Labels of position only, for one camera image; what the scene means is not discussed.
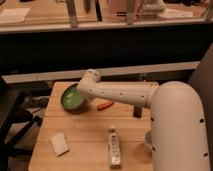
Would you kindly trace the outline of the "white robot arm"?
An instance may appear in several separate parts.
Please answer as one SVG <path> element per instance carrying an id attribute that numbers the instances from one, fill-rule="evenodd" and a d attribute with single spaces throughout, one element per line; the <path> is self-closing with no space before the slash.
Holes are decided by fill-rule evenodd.
<path id="1" fill-rule="evenodd" d="M 77 90 L 88 100 L 101 98 L 150 110 L 153 171 L 211 171 L 205 112 L 190 85 L 103 82 L 89 69 Z"/>

